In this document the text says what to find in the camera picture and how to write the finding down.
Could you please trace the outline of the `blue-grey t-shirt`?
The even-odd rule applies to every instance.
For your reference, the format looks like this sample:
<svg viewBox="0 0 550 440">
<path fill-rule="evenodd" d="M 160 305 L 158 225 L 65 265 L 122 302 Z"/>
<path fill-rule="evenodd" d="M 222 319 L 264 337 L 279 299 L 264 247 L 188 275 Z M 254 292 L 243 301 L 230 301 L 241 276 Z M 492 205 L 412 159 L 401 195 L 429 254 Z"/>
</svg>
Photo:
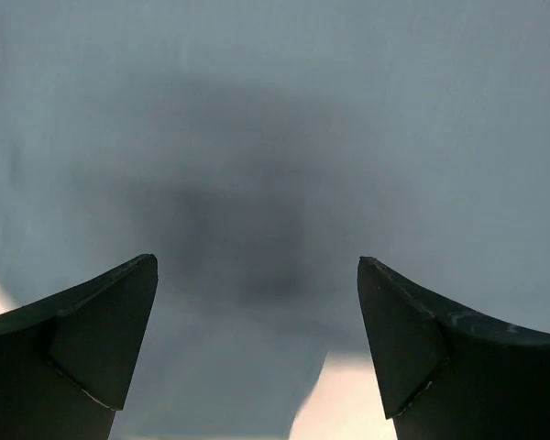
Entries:
<svg viewBox="0 0 550 440">
<path fill-rule="evenodd" d="M 0 312 L 144 253 L 114 439 L 390 437 L 361 257 L 550 333 L 550 1 L 0 1 Z"/>
</svg>

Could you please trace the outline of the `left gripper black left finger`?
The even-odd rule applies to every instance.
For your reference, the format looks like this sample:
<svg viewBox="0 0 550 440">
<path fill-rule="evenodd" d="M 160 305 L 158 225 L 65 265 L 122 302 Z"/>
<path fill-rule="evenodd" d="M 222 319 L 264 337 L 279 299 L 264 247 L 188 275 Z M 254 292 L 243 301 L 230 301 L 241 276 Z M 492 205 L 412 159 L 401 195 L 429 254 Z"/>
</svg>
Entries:
<svg viewBox="0 0 550 440">
<path fill-rule="evenodd" d="M 0 314 L 0 440 L 108 438 L 157 286 L 158 261 L 143 254 Z"/>
</svg>

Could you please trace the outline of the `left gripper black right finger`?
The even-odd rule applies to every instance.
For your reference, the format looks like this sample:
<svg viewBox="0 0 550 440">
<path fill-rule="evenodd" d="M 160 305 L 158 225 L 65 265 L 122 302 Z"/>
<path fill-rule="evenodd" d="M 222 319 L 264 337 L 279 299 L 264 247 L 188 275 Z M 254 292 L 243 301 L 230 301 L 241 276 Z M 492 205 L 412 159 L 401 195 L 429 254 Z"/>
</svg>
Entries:
<svg viewBox="0 0 550 440">
<path fill-rule="evenodd" d="M 550 439 L 550 334 L 477 312 L 375 258 L 357 291 L 400 439 Z"/>
</svg>

